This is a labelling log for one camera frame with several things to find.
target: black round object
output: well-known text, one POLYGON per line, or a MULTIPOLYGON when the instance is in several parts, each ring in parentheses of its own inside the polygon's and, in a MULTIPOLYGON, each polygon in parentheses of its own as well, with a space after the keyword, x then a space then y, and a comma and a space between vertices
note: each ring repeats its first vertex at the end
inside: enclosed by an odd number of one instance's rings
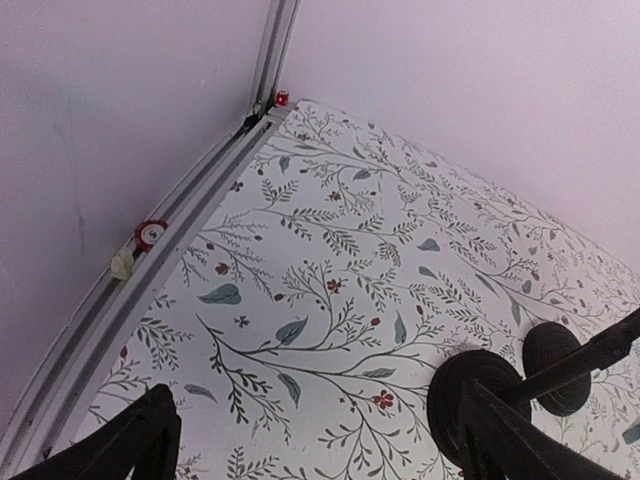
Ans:
MULTIPOLYGON (((445 361, 436 371, 427 395, 427 419, 431 437, 438 449, 455 465, 461 467, 458 449, 458 410, 462 385, 476 379, 489 391, 497 393, 522 382, 515 368, 504 358, 487 350, 459 353, 445 361)), ((531 421, 531 403, 515 409, 531 421)))
MULTIPOLYGON (((527 377, 557 363, 580 348, 580 342, 568 328, 559 323, 545 322, 533 327, 524 339, 522 361, 527 377)), ((538 398, 549 413, 566 417, 577 412, 587 402, 591 393, 591 375, 538 398)))

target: white wall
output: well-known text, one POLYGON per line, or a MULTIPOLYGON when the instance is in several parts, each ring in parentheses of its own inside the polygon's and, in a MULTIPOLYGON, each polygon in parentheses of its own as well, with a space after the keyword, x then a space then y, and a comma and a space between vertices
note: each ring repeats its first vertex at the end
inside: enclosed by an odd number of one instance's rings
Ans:
POLYGON ((640 272, 637 0, 305 0, 281 86, 422 141, 640 272))
POLYGON ((0 4, 0 435, 109 259, 248 112, 269 2, 0 4))

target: black object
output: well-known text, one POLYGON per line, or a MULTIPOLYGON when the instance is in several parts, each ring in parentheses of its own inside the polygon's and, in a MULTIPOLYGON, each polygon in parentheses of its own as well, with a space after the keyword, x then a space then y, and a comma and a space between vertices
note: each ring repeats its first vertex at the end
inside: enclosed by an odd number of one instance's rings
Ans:
POLYGON ((463 386, 459 425, 465 480, 622 480, 549 438, 477 380, 463 386))
POLYGON ((182 421, 159 384, 102 428, 13 480, 173 480, 182 421))
MULTIPOLYGON (((487 350, 462 352, 445 361, 436 371, 427 395, 427 417, 436 445, 460 466, 458 415, 464 384, 477 380, 493 392, 522 382, 522 377, 500 355, 487 350)), ((531 404, 521 403, 518 413, 531 421, 531 404)))
MULTIPOLYGON (((579 348, 580 342, 564 325, 541 323, 532 328, 524 339, 524 373, 527 377, 532 377, 579 348)), ((538 402, 553 415, 565 417, 580 410, 587 403, 590 393, 591 375, 586 374, 564 387, 542 395, 538 402)))
MULTIPOLYGON (((543 333, 549 331, 549 328, 542 330, 543 333)), ((530 411, 532 399, 540 398, 569 385, 596 368, 600 370, 609 368, 629 354, 632 342, 638 337, 640 337, 640 309, 526 380, 520 381, 516 372, 517 381, 507 386, 502 386, 502 383, 507 381, 505 379, 513 378, 515 370, 506 360, 498 361, 496 357, 501 358, 498 355, 480 350, 485 353, 471 357, 469 354, 473 352, 463 352, 451 357, 436 371, 427 396, 427 418, 436 445, 449 460, 461 466, 460 448, 457 443, 459 440, 457 415, 460 412, 461 393, 459 392, 462 391, 465 382, 477 380, 516 412, 524 412, 524 418, 529 420, 531 417, 527 416, 526 412, 530 411)), ((536 342, 550 342, 550 345, 545 348, 552 348, 554 347, 552 342, 557 338, 560 337, 552 335, 545 338, 544 335, 540 335, 536 342)), ((566 336, 562 337, 562 341, 566 341, 566 336)), ((530 349, 529 354, 535 357, 535 349, 530 349)), ((536 363, 543 364, 545 361, 546 358, 542 361, 536 360, 536 363)))

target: floral tablecloth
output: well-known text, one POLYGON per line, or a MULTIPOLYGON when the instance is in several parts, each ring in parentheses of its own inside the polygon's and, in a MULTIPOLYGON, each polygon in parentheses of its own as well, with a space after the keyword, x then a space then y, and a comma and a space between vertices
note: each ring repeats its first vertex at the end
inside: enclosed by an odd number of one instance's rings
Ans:
MULTIPOLYGON (((76 439, 162 382, 183 419, 180 479, 458 478, 425 411, 447 356, 479 346, 522 371, 533 325, 585 341, 638 304, 634 274, 553 216, 305 101, 193 240, 76 439)), ((637 353, 594 375, 579 413, 534 405, 533 423, 640 474, 621 439, 637 353)))

